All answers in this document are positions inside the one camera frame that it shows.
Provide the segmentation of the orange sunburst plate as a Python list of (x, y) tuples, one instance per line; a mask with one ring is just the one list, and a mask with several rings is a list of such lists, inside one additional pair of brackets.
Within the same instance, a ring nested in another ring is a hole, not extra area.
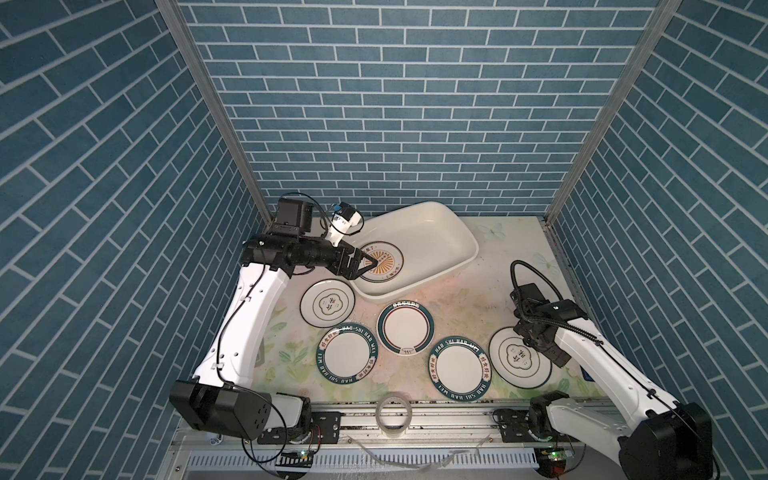
[(361, 250), (374, 258), (377, 265), (364, 273), (361, 278), (370, 283), (384, 283), (393, 280), (404, 266), (402, 251), (392, 243), (377, 241), (361, 247)]

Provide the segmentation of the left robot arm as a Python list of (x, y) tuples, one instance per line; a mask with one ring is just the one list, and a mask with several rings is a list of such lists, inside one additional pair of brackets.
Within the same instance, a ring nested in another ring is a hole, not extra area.
[(244, 243), (233, 300), (210, 349), (192, 377), (170, 390), (171, 405), (193, 429), (249, 441), (268, 430), (284, 442), (309, 433), (309, 399), (252, 388), (269, 320), (297, 268), (321, 267), (355, 280), (377, 264), (345, 240), (364, 225), (356, 208), (341, 202), (322, 212), (323, 232), (312, 236), (313, 214), (320, 209), (309, 196), (292, 192), (279, 200), (266, 231)]

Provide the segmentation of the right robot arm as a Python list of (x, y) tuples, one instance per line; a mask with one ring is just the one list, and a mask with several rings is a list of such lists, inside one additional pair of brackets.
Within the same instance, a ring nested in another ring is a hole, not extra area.
[(516, 269), (539, 271), (523, 260), (510, 264), (523, 343), (553, 364), (576, 361), (607, 394), (621, 421), (580, 406), (556, 391), (534, 398), (528, 425), (532, 436), (571, 436), (618, 464), (628, 479), (718, 479), (713, 422), (698, 404), (683, 404), (650, 380), (598, 330), (573, 300), (548, 300), (534, 283), (519, 282)]

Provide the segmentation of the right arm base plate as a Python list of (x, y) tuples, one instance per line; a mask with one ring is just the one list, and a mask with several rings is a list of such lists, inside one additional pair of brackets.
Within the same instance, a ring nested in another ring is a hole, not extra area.
[(573, 436), (555, 433), (530, 419), (527, 410), (500, 408), (491, 413), (503, 443), (565, 443), (578, 442)]

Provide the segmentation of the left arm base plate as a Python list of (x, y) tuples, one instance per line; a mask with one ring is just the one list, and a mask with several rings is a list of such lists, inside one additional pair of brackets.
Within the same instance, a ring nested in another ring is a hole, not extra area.
[(320, 411), (311, 414), (302, 415), (297, 424), (289, 427), (288, 430), (279, 422), (278, 426), (266, 427), (256, 442), (259, 445), (277, 445), (284, 443), (285, 437), (288, 442), (299, 442), (308, 434), (314, 434), (314, 443), (319, 442), (320, 446), (337, 444), (341, 429), (342, 414), (338, 411)]

